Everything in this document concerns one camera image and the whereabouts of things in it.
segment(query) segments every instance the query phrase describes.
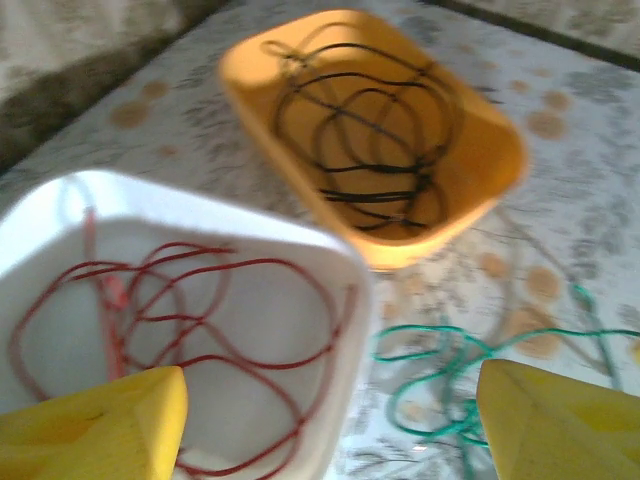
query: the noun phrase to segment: green cord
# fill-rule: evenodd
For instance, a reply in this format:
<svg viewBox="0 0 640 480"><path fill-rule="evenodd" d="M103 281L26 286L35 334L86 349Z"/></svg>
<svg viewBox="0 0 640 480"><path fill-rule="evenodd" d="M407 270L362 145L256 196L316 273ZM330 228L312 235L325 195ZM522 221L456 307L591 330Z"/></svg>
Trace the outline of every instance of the green cord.
<svg viewBox="0 0 640 480"><path fill-rule="evenodd" d="M600 353L602 354L607 373L611 378L612 387L614 389L621 390L622 382L620 381L619 374L613 364L606 337L609 337L611 335L625 335L640 338L640 332L636 332L633 330L603 328L602 322L596 314L595 301L593 300L589 292L576 283L571 284L570 291L574 301L576 301L576 303L578 303L585 312L587 319L593 327L592 331L578 332L561 328L543 328L516 335L500 345L490 347L482 340L471 336L465 329L450 325L448 319L443 316L441 318L441 325L399 325L387 328L378 333L378 340L381 340L393 333L407 330L413 330L417 332L433 332L440 334L439 345L433 350L426 350L424 352L406 355L397 355L393 357L385 357L374 353L374 359L378 362L384 363L421 360L433 357L435 355L447 353L451 351L451 340L453 336L458 335L463 339L462 345L457 349L457 351L454 353L453 358L446 365L433 373L423 375L404 383L398 389L396 389L395 392L393 392L386 408L386 416L388 421L398 430L420 437L424 443L429 443L430 441L434 441L443 436L456 435L462 457L461 460L464 470L464 477L467 480L472 480L475 475L473 472L473 467L469 460L468 447L479 446L487 448L488 444L485 440L482 440L482 424L480 422L478 407L475 399L466 400L463 403L465 411L464 418L455 419L452 413L452 406L454 403L452 399L452 392L454 381L471 368L478 366L478 364L482 363L482 361L497 356L500 352L512 347L519 342L524 342L540 335L555 334L565 337L594 338L600 350ZM481 353L469 359L469 350L472 346L479 348L481 350ZM443 413L446 418L446 423L444 424L444 426L435 430L419 430L403 425L397 418L398 404L400 403L400 400L414 386L420 384L428 384L429 382L433 382L438 378L445 379L441 401Z"/></svg>

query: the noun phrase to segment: red string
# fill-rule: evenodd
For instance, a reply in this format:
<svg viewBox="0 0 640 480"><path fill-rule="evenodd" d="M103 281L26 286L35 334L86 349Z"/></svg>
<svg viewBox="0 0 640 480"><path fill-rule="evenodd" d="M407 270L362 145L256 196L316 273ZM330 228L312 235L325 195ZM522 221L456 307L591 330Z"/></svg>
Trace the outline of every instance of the red string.
<svg viewBox="0 0 640 480"><path fill-rule="evenodd" d="M228 256L235 253L230 248L216 248L186 242L172 242L162 245L150 252L139 265L123 262L99 261L95 258L95 215L92 210L87 211L85 223L85 256L87 261L79 263L60 274L36 299L27 310L24 317L16 324L11 332L8 353L9 362L24 387L36 399L42 401L50 396L40 387L36 379L27 370L22 358L22 340L27 326L42 308L46 301L62 287L81 281L90 281L98 295L99 322L104 336L105 356L109 379L120 378L127 371L144 370L166 364L167 357L173 355L171 363L183 369L203 362L222 362L233 366L268 387L287 407L293 421L293 428L281 438L274 441L262 452L252 458L222 470L209 470L190 465L183 460L184 451L181 450L176 461L176 468L181 469L193 480L201 476L224 477L251 467L281 448L289 445L285 458L271 471L256 478L267 480L289 465L295 456L301 441L302 430L321 407L331 382L335 367L335 347L342 331L347 326L356 300L356 288L349 286L346 291L342 313L338 313L331 294L309 272L299 265L279 258L255 258L230 262ZM170 250L182 250L180 253L168 254ZM158 267L187 258L212 257L219 262L217 265L193 269L170 277L157 270ZM328 330L330 338L326 345L306 358L288 363L265 363L250 358L240 352L213 323L211 318L226 300L229 290L232 270L251 268L258 265L274 265L285 268L298 275L309 284L321 298L328 316ZM218 272L219 279L211 303L199 315L187 313L187 302L184 291L179 283L187 278L205 273ZM121 275L128 274L131 278L125 283ZM158 291L145 303L140 302L140 286L146 278L161 282ZM157 302L169 295L173 300L174 311L169 314L150 316L148 312ZM149 363L137 359L130 351L132 335L144 323L175 322L174 337L167 343L156 357ZM184 358L183 343L189 335L202 329L213 340L222 346L227 355L201 355L195 358ZM295 400L275 381L262 374L260 370L292 370L319 361L326 357L320 386L311 405L302 411Z"/></svg>

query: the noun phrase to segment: table surface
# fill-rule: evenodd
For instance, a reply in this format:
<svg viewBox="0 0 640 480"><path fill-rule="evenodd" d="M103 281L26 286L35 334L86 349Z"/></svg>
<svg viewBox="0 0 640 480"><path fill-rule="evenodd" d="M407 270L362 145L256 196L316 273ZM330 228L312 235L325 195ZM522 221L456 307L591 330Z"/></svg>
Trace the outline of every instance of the table surface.
<svg viewBox="0 0 640 480"><path fill-rule="evenodd" d="M110 168L245 202L309 221L308 212L242 133L212 69L233 43L338 2L232 2L35 154L0 177L0 211L34 185L63 173ZM584 328L558 259L595 296L607 327L640 330L640 75L437 7L410 0L353 0L398 25L441 63L498 104L526 137L531 169L503 208L538 239L495 212L417 265L377 278L380 326L429 324L447 314L483 336L508 335L544 312ZM413 348L424 338L397 339ZM398 344L385 348L398 348ZM625 390L640 394L635 343L611 341ZM607 385L595 346L548 339L508 358ZM428 362L374 364L358 387L330 476L386 480L460 478L447 445L414 451L416 437L384 417L388 396ZM473 395L473 382L458 385ZM438 403L427 389L401 404L406 421L433 428ZM495 478L478 455L478 478Z"/></svg>

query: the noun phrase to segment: black string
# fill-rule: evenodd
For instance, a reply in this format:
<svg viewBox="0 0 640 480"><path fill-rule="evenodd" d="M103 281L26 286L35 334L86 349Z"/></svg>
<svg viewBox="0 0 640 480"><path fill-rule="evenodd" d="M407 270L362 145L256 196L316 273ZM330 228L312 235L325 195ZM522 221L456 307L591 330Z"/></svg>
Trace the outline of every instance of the black string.
<svg viewBox="0 0 640 480"><path fill-rule="evenodd" d="M296 48L276 41L269 41L263 44L265 53L281 58L282 75L286 80L285 89L276 105L273 117L275 136L296 156L324 172L329 188L320 189L320 192L324 194L327 201L347 205L349 208L373 220L373 223L366 225L354 225L356 228L363 231L373 231L395 223L404 226L406 229L427 229L443 222L448 215L447 199L444 191L435 181L434 174L438 162L450 152L460 131L462 109L455 91L431 73L434 63L419 67L388 52L359 43L333 43L306 54L301 53L322 31L334 26L351 27L351 25L344 23L323 25L311 32ZM384 57L394 62L397 66L410 70L412 75L406 81L397 82L356 71L329 74L317 72L312 65L313 60L323 53L337 49L357 49ZM307 79L309 74L312 75L311 79ZM340 101L335 90L331 87L331 80L345 77L370 81L371 86L357 90ZM309 92L308 87L311 85L317 85L321 89L322 97ZM444 124L444 133L435 146L426 147L424 145L423 121L421 120L423 117L416 111L415 106L410 105L402 98L403 94L410 89L419 89L429 95L440 111L439 121ZM355 101L366 95L386 97L373 121L349 109ZM326 109L328 113L312 132L310 151L301 147L287 133L286 126L283 125L287 109L295 100L300 98ZM382 127L394 108L402 109L407 117L411 119L411 131L404 136L399 136ZM355 120L369 129L370 158L362 158L354 151L347 135L344 119ZM332 168L326 165L323 138L328 129L333 129L341 148L352 165L340 168ZM400 149L403 155L409 159L407 166L398 165L398 162L394 162L393 158L382 158L380 148L382 139L394 143ZM409 190L374 193L345 191L339 185L340 174L354 171L369 171L384 175L410 175L412 176L413 187ZM438 210L437 218L433 223L422 223L415 220L417 199L427 192L433 195ZM375 205L392 202L399 202L400 207L391 215L382 214L372 209Z"/></svg>

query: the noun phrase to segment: orange plastic container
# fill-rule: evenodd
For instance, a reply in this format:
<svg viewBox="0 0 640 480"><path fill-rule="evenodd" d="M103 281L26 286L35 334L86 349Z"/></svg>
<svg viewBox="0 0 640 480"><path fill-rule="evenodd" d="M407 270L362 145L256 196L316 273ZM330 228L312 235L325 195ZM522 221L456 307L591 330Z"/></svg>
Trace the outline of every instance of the orange plastic container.
<svg viewBox="0 0 640 480"><path fill-rule="evenodd" d="M462 121L458 135L446 156L440 159L434 175L446 197L447 215L429 229L407 229L391 223L373 231L356 228L362 215L348 205L329 202L320 189L327 189L327 176L308 158L292 150L275 134L274 116L283 95L291 90L287 69L291 68L277 50L304 55L335 43L357 43L388 52L404 62L429 66L429 74L448 91L455 93ZM393 82L407 81L411 72L381 55L372 55L356 48L333 48L308 60L313 75L337 72L360 72L365 76L384 79L378 89L389 94L397 92ZM354 10L331 10L304 17L240 42L222 58L219 74L225 91L249 134L254 138L272 164L291 184L317 220L350 241L376 270L390 270L409 265L442 246L451 237L468 227L495 205L499 196L514 185L526 167L526 153L522 140L511 122L483 97L465 85L452 73L435 63L420 47L382 19ZM332 78L334 104L344 102L354 92L372 86L371 81L357 76ZM325 95L320 84L308 87L317 96ZM416 89L405 89L404 101L420 116L418 122L421 141L435 144L444 131L446 119L437 102L429 100ZM376 97L352 102L351 111L374 122L379 119L383 105ZM314 132L318 125L335 110L318 106L304 97L289 97L286 115L281 124L305 150L321 148L325 165L331 168L352 165L344 151L339 135L328 132L318 144ZM402 109L391 109L383 127L398 137L414 139L415 119ZM343 122L346 137L353 151L366 157L371 153L370 128L361 123ZM389 159L402 155L391 142L379 142L376 148ZM356 171L340 178L340 187L356 193L372 190L399 191L411 188L407 175L381 175L371 171ZM414 212L418 220L427 223L436 217L438 208L434 194L424 192L415 200ZM389 204L374 205L381 214L389 214Z"/></svg>

